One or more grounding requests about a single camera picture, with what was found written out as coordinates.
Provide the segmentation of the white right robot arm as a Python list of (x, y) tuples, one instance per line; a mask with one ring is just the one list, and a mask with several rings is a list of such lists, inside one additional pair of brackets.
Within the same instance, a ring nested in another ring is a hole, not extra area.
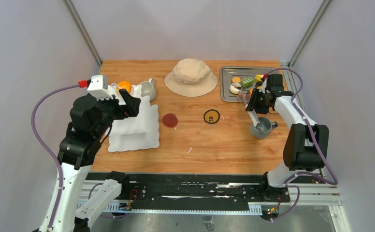
[(259, 187), (259, 196), (264, 201), (272, 201), (278, 195), (278, 188), (285, 187), (298, 176), (312, 176), (316, 169), (327, 165), (329, 129), (319, 125), (300, 108), (290, 91), (261, 91), (254, 89), (246, 103), (246, 111), (252, 119), (254, 137), (264, 139), (273, 129), (273, 123), (263, 122), (257, 114), (267, 114), (274, 109), (285, 121), (289, 134), (283, 150), (283, 161), (266, 173), (266, 182)]

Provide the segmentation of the orange macaron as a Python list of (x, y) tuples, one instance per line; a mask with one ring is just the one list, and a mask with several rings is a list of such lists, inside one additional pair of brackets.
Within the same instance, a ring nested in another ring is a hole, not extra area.
[(116, 86), (116, 89), (117, 91), (121, 90), (121, 89), (124, 89), (126, 90), (128, 93), (130, 93), (132, 91), (132, 85), (130, 82), (128, 81), (122, 81), (122, 82), (119, 82)]

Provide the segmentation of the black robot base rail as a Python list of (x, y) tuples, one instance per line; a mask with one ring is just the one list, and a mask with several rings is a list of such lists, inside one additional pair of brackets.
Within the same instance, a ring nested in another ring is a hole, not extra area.
[(272, 188), (257, 174), (130, 173), (125, 191), (103, 209), (114, 217), (141, 214), (259, 216), (272, 220), (290, 207), (341, 206), (337, 187), (300, 176)]

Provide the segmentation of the white tiered dessert stand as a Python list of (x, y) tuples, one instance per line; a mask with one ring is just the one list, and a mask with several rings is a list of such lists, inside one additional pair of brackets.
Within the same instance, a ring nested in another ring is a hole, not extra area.
[(108, 152), (125, 152), (159, 147), (158, 105), (141, 96), (141, 86), (133, 85), (131, 96), (141, 99), (137, 117), (115, 120), (109, 135)]

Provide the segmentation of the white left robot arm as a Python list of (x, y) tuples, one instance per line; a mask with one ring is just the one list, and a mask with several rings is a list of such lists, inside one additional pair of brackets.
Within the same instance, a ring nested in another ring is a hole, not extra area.
[(130, 177), (110, 172), (100, 188), (80, 208), (77, 208), (83, 184), (100, 150), (101, 138), (115, 120), (136, 117), (141, 99), (126, 90), (119, 98), (95, 98), (87, 94), (76, 99), (70, 110), (71, 121), (66, 136), (59, 145), (56, 158), (57, 181), (51, 204), (39, 232), (88, 232), (112, 200), (130, 200)]

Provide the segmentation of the white chocolate donut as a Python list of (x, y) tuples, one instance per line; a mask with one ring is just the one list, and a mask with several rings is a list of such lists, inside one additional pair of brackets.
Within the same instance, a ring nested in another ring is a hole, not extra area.
[(231, 94), (237, 95), (242, 91), (242, 85), (240, 83), (231, 83), (229, 91)]

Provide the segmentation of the metal food tongs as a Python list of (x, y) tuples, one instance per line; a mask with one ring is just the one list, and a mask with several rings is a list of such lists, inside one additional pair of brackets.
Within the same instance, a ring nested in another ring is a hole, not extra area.
[[(248, 94), (248, 91), (245, 91), (242, 89), (241, 92), (239, 92), (238, 94), (238, 98), (243, 102), (243, 104), (245, 105), (245, 108), (247, 108), (249, 105), (250, 105), (250, 99), (251, 99), (251, 96), (249, 96)], [(254, 127), (258, 126), (260, 121), (259, 121), (259, 118), (255, 112), (255, 110), (251, 110), (251, 111), (246, 111), (250, 118), (251, 118), (251, 121), (252, 121), (252, 125)]]

